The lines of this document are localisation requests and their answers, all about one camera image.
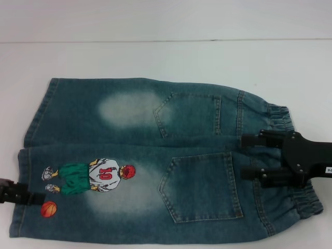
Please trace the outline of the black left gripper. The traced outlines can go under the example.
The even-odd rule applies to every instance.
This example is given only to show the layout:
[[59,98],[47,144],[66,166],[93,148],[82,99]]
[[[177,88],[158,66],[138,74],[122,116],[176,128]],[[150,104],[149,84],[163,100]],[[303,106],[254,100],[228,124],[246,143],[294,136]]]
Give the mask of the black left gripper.
[[42,205],[44,203],[44,194],[30,192],[27,184],[14,183],[14,181],[9,179],[1,178],[1,204],[5,202],[22,205]]

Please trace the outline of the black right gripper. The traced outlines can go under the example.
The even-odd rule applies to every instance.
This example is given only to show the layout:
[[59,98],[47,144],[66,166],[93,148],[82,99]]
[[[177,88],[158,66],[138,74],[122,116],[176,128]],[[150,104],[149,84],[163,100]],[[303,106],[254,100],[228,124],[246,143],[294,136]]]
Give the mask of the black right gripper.
[[298,132],[261,129],[257,135],[241,136],[242,149],[264,146],[282,148],[284,163],[289,168],[241,168],[243,180],[258,180],[262,188],[304,188],[312,178],[331,178],[331,143],[314,142]]

